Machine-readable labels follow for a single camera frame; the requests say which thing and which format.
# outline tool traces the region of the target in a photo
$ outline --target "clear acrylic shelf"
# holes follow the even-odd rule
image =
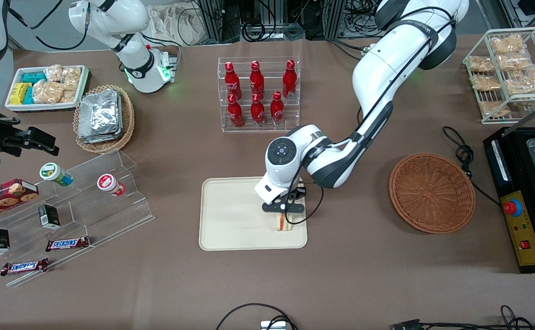
[[[0,271],[5,263],[25,263],[48,258],[48,272],[79,257],[125,232],[153,220],[146,197],[135,185],[129,171],[136,163],[125,153],[114,150],[77,165],[68,171],[74,176],[70,186],[61,187],[51,181],[38,184],[39,198],[0,215],[0,228],[9,230],[11,248],[0,253]],[[111,173],[125,185],[120,197],[103,192],[96,179]],[[42,204],[58,209],[61,227],[42,228],[38,208]],[[90,246],[46,252],[48,240],[90,236]],[[81,272],[81,268],[70,271]],[[20,286],[42,275],[41,271],[25,272],[5,277],[6,286]]]
[[[282,77],[286,71],[286,62],[294,60],[295,71],[297,75],[296,94],[294,99],[284,99],[284,124],[280,126],[272,125],[272,118],[269,113],[272,95],[276,90],[282,91]],[[260,69],[265,81],[265,97],[262,100],[265,106],[266,125],[256,128],[251,119],[251,86],[249,84],[249,75],[251,74],[251,62],[259,62]],[[227,111],[227,88],[225,84],[225,62],[232,62],[241,83],[242,98],[238,101],[243,111],[245,125],[235,127],[229,119]],[[219,58],[217,67],[218,88],[219,88],[219,106],[221,108],[221,128],[223,132],[228,133],[250,133],[250,132],[274,132],[289,131],[300,125],[300,58],[298,56],[276,56],[276,57],[256,57],[256,58]]]

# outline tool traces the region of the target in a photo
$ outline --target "chocolate box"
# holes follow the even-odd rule
[[[14,178],[0,185],[0,213],[39,197],[35,184]]]

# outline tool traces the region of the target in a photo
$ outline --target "red emergency stop button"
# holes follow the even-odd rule
[[[518,217],[522,214],[522,204],[517,199],[512,199],[507,201],[502,205],[504,208],[504,213],[511,215],[513,217]]]

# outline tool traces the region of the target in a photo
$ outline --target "yellow control panel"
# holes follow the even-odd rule
[[[514,251],[521,266],[535,265],[535,236],[520,191],[500,198]]]

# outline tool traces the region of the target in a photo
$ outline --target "snickers bar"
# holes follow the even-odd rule
[[[6,263],[2,270],[1,276],[18,274],[20,272],[27,271],[42,271],[48,270],[48,259],[42,259],[41,261],[32,261],[31,263],[11,264]]]
[[[90,245],[89,237],[69,238],[68,240],[48,241],[46,252],[52,249],[83,248]]]

